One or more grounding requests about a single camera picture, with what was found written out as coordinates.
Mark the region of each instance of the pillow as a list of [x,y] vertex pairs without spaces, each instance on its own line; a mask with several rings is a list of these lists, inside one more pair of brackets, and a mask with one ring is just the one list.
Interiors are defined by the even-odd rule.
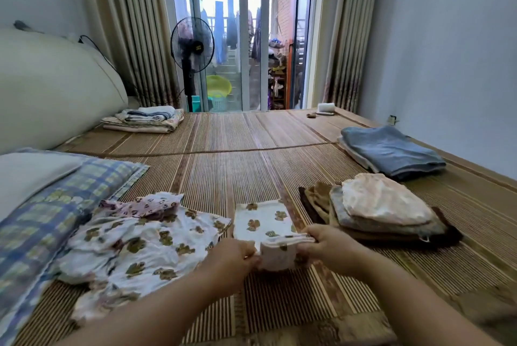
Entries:
[[[59,152],[22,149],[22,153]],[[0,221],[0,335],[24,297],[79,224],[85,223],[103,199],[122,195],[147,166],[101,160],[81,154],[82,165],[36,193]]]
[[83,160],[66,154],[0,155],[0,221],[46,186],[78,169]]

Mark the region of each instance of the standing fan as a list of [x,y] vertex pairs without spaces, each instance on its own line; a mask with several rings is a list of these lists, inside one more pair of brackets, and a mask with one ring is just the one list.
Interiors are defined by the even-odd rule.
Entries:
[[183,84],[189,112],[195,95],[194,74],[204,70],[214,56],[214,35],[208,23],[197,17],[185,17],[171,35],[171,55],[183,70]]

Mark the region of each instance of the fan stand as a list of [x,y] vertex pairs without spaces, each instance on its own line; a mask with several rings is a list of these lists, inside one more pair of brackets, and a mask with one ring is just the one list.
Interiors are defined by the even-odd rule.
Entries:
[[195,86],[194,73],[192,72],[192,65],[189,57],[181,60],[181,67],[183,68],[183,86],[185,89],[185,96],[187,97],[187,105],[189,107],[189,112],[193,112],[192,96],[195,96]]

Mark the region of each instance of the power cord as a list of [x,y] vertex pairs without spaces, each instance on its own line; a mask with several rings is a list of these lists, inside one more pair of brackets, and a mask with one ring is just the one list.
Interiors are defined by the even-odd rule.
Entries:
[[[148,97],[145,97],[145,96],[141,95],[141,94],[139,93],[138,88],[137,88],[134,84],[132,84],[131,82],[129,82],[129,81],[127,81],[126,79],[124,79],[124,78],[122,77],[122,75],[120,75],[120,73],[117,71],[117,69],[113,66],[113,64],[111,64],[111,62],[106,58],[106,56],[104,56],[104,54],[103,54],[103,53],[102,53],[102,51],[99,49],[99,47],[97,46],[97,44],[95,44],[95,42],[94,42],[94,41],[93,41],[89,36],[87,36],[87,35],[85,35],[85,34],[82,34],[81,36],[79,36],[79,42],[80,42],[80,43],[83,43],[83,44],[85,43],[85,42],[83,41],[83,37],[87,38],[87,39],[90,41],[90,43],[92,43],[92,44],[94,45],[95,49],[97,49],[97,51],[99,51],[100,55],[102,55],[102,57],[104,58],[104,60],[105,60],[105,61],[106,61],[110,66],[111,66],[111,68],[112,68],[113,70],[115,70],[115,73],[117,73],[117,74],[120,76],[120,78],[122,79],[122,82],[123,82],[124,84],[127,84],[127,85],[129,85],[130,87],[132,87],[132,88],[133,88],[133,90],[134,90],[135,94],[137,95],[137,98],[139,99],[139,101],[140,101],[140,102],[141,102],[142,100],[146,100],[146,101],[149,101],[150,105],[159,105],[159,104],[160,104],[160,103],[157,103],[155,100],[151,100],[150,98],[148,98]],[[178,100],[179,100],[179,98],[180,98],[180,96],[181,96],[181,94],[183,93],[183,91],[184,91],[184,90],[185,90],[185,88],[183,88],[183,89],[178,93],[178,95],[177,95],[177,97],[176,97],[176,99],[175,99],[176,104],[178,104]]]

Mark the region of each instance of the blue checkered pillow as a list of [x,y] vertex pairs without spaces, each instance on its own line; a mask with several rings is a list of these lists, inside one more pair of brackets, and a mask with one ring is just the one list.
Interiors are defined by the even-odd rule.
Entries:
[[[20,152],[38,152],[21,149]],[[15,308],[70,233],[143,164],[79,154],[82,166],[23,203],[0,223],[0,319]]]

